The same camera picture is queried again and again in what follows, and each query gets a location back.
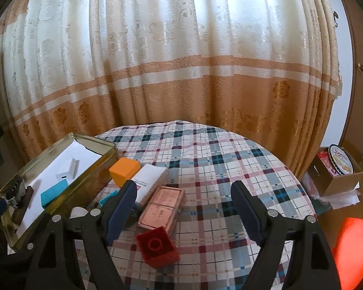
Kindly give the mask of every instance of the silver bolt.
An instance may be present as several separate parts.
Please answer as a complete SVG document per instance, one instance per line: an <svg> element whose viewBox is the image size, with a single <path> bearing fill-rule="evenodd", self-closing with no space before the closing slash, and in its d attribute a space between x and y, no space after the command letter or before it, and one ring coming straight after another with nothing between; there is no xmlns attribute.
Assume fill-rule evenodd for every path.
<svg viewBox="0 0 363 290"><path fill-rule="evenodd" d="M311 223L314 224L316 222L316 218L312 215L307 216L307 220Z"/></svg>
<svg viewBox="0 0 363 290"><path fill-rule="evenodd" d="M99 214L101 213L101 210L99 210L98 208L95 208L95 209L92 209L91 211L90 211L90 215L92 215L92 216L98 216Z"/></svg>
<svg viewBox="0 0 363 290"><path fill-rule="evenodd" d="M53 222L58 222L62 219L62 217L60 215L55 215L53 216Z"/></svg>
<svg viewBox="0 0 363 290"><path fill-rule="evenodd" d="M278 212L275 210L275 209L269 209L267 211L267 214L270 216L270 217L277 217L278 216Z"/></svg>

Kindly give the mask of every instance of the brown wooden door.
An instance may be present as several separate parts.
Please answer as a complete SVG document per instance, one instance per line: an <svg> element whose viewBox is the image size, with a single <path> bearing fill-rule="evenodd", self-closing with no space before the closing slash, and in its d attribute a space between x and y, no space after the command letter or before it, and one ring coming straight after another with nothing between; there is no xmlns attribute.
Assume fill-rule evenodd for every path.
<svg viewBox="0 0 363 290"><path fill-rule="evenodd" d="M363 157L363 11L355 0L342 1L350 26L354 67L351 101L340 145L360 162Z"/></svg>

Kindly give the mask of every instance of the pink soap bar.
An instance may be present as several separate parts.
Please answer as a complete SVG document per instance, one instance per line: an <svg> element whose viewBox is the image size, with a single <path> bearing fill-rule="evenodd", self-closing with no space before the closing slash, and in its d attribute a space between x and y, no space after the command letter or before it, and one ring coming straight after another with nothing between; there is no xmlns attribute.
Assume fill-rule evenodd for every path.
<svg viewBox="0 0 363 290"><path fill-rule="evenodd" d="M183 197L182 189L160 186L141 214L138 225L148 230L163 226L170 234L176 225Z"/></svg>

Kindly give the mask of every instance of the white charger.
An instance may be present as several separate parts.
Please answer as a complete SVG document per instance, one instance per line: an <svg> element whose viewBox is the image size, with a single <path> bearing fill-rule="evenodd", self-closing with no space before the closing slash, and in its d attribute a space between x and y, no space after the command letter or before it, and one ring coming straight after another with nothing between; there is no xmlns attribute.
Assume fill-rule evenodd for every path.
<svg viewBox="0 0 363 290"><path fill-rule="evenodd" d="M76 161L74 158L67 158L61 162L56 178L58 181L73 179L76 171Z"/></svg>

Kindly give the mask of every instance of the tablecloth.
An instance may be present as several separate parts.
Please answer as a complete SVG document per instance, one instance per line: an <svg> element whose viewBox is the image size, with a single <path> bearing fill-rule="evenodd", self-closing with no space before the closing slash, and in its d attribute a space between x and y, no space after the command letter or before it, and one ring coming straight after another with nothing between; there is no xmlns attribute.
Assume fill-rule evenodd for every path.
<svg viewBox="0 0 363 290"><path fill-rule="evenodd" d="M109 247L127 289L241 289L259 252L231 201L230 186L241 180L267 208L286 217L314 215L296 177L269 151L226 130L185 121L123 126L99 135L113 141L120 157L167 167L168 186L186 192L171 235L180 254L175 265L155 270L142 260L135 224ZM115 190L110 182L94 203ZM285 243L272 289L285 279L293 242ZM86 289L95 285L84 251L78 251Z"/></svg>

